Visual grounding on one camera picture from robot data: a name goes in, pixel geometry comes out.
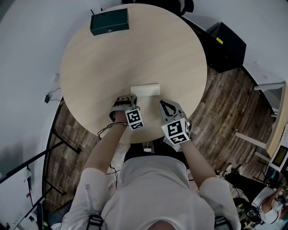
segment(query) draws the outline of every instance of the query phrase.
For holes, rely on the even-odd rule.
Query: paper towel roll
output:
[[[156,83],[130,86],[130,92],[138,97],[156,96],[160,95],[160,85]]]

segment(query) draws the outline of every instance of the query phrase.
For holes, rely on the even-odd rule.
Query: table top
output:
[[[106,11],[123,8],[128,8],[129,30],[93,36],[89,20],[72,37],[60,83],[72,115],[95,135],[112,123],[111,106],[130,93],[130,86],[159,83],[161,95],[138,97],[144,127],[127,128],[120,140],[147,142],[164,136],[161,99],[179,103],[187,117],[194,112],[206,85],[206,58],[198,37],[178,16],[147,4]]]
[[[284,82],[279,106],[279,115],[277,116],[270,138],[267,142],[266,151],[271,158],[281,141],[286,124],[288,124],[288,86],[287,83]]]

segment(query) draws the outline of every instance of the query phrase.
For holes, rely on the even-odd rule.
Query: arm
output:
[[[262,204],[262,211],[264,214],[268,213],[272,209],[272,204],[280,194],[282,193],[282,188],[279,187],[272,195],[268,196]]]
[[[191,174],[198,188],[200,188],[204,180],[210,177],[216,177],[212,167],[191,141],[183,142],[180,146],[184,152]]]
[[[123,111],[117,111],[115,114],[115,122],[126,123],[126,115]],[[96,168],[107,173],[108,167],[112,161],[117,145],[126,129],[123,124],[112,126],[108,133],[99,141],[96,147],[92,150],[87,159],[84,168]]]

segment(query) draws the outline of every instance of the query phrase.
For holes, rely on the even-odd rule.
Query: person in background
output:
[[[115,118],[127,123],[123,111]],[[218,216],[226,218],[230,229],[240,230],[228,183],[216,177],[192,141],[180,144],[183,153],[163,138],[153,141],[155,154],[131,144],[110,197],[106,173],[126,128],[113,125],[92,150],[62,230],[97,229],[91,215],[101,216],[102,229],[108,230],[212,230]],[[186,160],[198,193],[189,187]]]
[[[242,166],[238,167],[236,172],[232,172],[232,167],[232,164],[228,165],[223,176],[235,188],[240,189],[249,202],[259,209],[260,218],[265,223],[272,224],[277,220],[288,219],[288,208],[283,208],[282,203],[276,200],[284,194],[282,187],[274,190],[265,184],[242,176]]]

